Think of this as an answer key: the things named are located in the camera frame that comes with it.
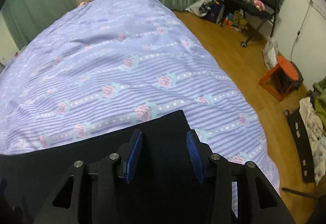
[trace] toy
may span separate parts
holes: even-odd
[[[247,30],[248,29],[247,23],[248,23],[248,21],[245,18],[240,17],[238,28]]]
[[[228,18],[229,21],[232,21],[233,20],[233,14],[229,13],[227,18]]]
[[[241,13],[240,11],[236,10],[233,14],[233,22],[234,22],[234,26],[238,26],[239,25],[239,19],[241,17]]]
[[[226,17],[225,19],[224,19],[224,25],[227,25],[228,24],[228,22],[229,22],[229,19]]]
[[[254,0],[254,4],[259,11],[265,11],[265,5],[260,0]]]

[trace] bed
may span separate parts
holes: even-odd
[[[257,113],[158,0],[94,0],[42,31],[0,75],[0,152],[69,144],[182,109],[213,152],[279,189]],[[236,211],[236,186],[233,186]]]

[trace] wooden floor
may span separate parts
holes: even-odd
[[[244,33],[220,27],[188,12],[176,11],[175,14],[213,55],[258,113],[267,137],[268,154],[279,170],[281,188],[313,193],[315,185],[302,181],[299,156],[283,116],[284,110],[299,107],[299,99],[305,97],[306,88],[302,86],[299,91],[292,92],[284,101],[279,102],[258,85],[259,79],[268,71],[262,57],[266,42],[262,36],[255,37],[247,48],[242,48],[240,43],[246,39]],[[306,223],[313,211],[314,201],[283,191],[281,197],[296,223]]]

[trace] pink stuffed toy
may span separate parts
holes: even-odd
[[[265,11],[265,5],[260,0],[254,0],[254,4],[259,11]]]

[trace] chair leg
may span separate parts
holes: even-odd
[[[255,29],[255,32],[246,40],[246,44],[256,35],[256,33],[259,31],[259,29],[265,24],[267,20],[263,20],[261,24]]]
[[[265,76],[263,76],[260,80],[259,80],[259,85],[263,84],[266,80],[268,80],[268,78],[270,78],[278,69],[280,68],[280,65],[277,64],[275,67],[273,67],[270,71],[268,71],[266,73]]]
[[[272,31],[271,31],[271,37],[273,37],[273,34],[274,34],[275,24],[276,24],[276,14],[274,15],[273,27],[272,27]]]

